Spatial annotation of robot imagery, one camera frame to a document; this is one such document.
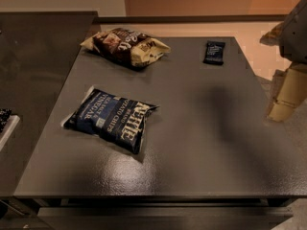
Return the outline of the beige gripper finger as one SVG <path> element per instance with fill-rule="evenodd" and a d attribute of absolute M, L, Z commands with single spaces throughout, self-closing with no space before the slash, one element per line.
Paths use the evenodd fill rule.
<path fill-rule="evenodd" d="M 275 71 L 266 116 L 286 121 L 306 99 L 307 64 L 293 62 L 286 71 Z"/>
<path fill-rule="evenodd" d="M 269 32 L 261 36 L 260 42 L 268 46 L 277 46 L 280 41 L 282 30 L 283 30 L 283 23 L 277 24 Z"/>

